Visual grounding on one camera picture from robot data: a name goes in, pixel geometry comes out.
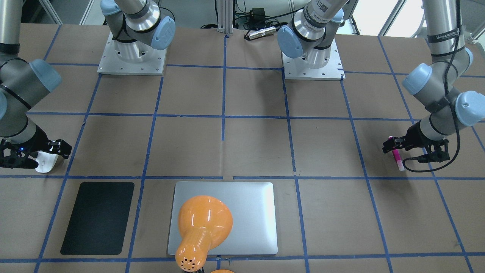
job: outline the black mousepad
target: black mousepad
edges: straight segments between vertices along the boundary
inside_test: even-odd
[[[120,254],[134,187],[121,182],[81,183],[61,254]]]

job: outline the light blue joint cap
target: light blue joint cap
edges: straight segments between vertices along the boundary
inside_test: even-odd
[[[332,18],[332,22],[334,23],[342,23],[343,21],[343,15],[344,15],[344,12],[343,12],[343,9],[340,9],[339,12],[337,12],[337,14],[335,14],[335,16]]]
[[[104,16],[110,16],[121,12],[121,9],[114,2],[114,0],[102,0],[101,1],[101,12]]]
[[[157,50],[168,48],[175,36],[175,21],[169,16],[165,17],[153,34],[151,47]]]
[[[4,93],[0,91],[0,119],[5,116],[7,112],[7,98],[5,97]]]
[[[485,96],[475,91],[458,95],[455,103],[456,116],[466,126],[485,119]]]
[[[54,89],[61,84],[61,76],[57,71],[43,60],[36,59],[30,62],[30,66],[34,71],[40,82],[46,87],[49,92],[54,91]]]
[[[283,26],[278,31],[278,45],[281,51],[291,59],[303,55],[300,39],[289,26]]]
[[[471,64],[473,63],[473,53],[471,53],[471,51],[468,48],[465,48],[465,51],[468,53],[468,56],[470,57],[470,64],[467,67],[467,70],[468,70],[470,68]]]
[[[433,68],[427,64],[420,64],[403,81],[404,87],[411,95],[416,95],[428,83]]]

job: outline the cable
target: cable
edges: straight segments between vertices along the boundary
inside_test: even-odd
[[[217,0],[214,0],[214,8],[215,8],[215,17],[217,20],[217,24],[219,24],[219,13],[217,12]]]
[[[448,65],[446,66],[446,70],[445,70],[445,75],[444,75],[444,85],[445,85],[445,96],[447,96],[450,92],[449,90],[449,87],[448,87],[448,72],[450,71],[450,68],[452,66],[452,62],[453,62],[453,59],[455,58],[455,55],[456,55],[456,52],[458,50],[458,43],[459,43],[459,40],[460,40],[460,35],[461,35],[461,6],[460,6],[460,0],[456,0],[456,27],[458,28],[458,36],[455,38],[455,45],[454,45],[454,49],[453,49],[453,54],[452,54],[452,57],[448,63]],[[431,170],[412,170],[410,168],[408,168],[405,164],[405,162],[407,160],[417,160],[416,157],[409,157],[409,158],[406,158],[405,160],[403,160],[403,165],[404,165],[404,168],[406,168],[406,170],[408,171],[411,171],[411,172],[431,172],[431,171],[438,171],[438,170],[441,170],[447,166],[449,166],[451,163],[453,163],[453,161],[455,161],[456,157],[458,156],[458,153],[460,152],[460,132],[459,132],[459,129],[458,129],[458,124],[456,123],[456,112],[455,112],[455,109],[452,105],[452,102],[449,102],[449,106],[450,106],[450,110],[451,110],[451,113],[452,113],[452,117],[453,117],[453,124],[454,124],[454,127],[455,127],[455,131],[456,131],[456,152],[453,156],[453,158],[447,162],[445,165],[441,166],[441,167],[438,167],[438,168],[435,168],[435,169],[431,169]]]
[[[160,8],[163,9],[163,10],[168,10],[168,12],[170,12],[172,14],[172,19],[175,21],[175,15],[171,10],[169,10],[167,8],[162,8],[162,7],[160,7]]]

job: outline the silver laptop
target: silver laptop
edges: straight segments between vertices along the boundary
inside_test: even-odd
[[[178,212],[197,195],[221,200],[232,213],[233,227],[227,239],[209,255],[273,255],[278,252],[275,197],[269,182],[180,181],[175,185],[168,253],[175,255],[182,238]]]

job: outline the orange lamp base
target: orange lamp base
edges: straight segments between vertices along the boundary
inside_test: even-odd
[[[234,273],[234,272],[231,271],[231,270],[227,270],[227,269],[219,269],[219,270],[216,270],[216,271],[212,271],[211,273]]]

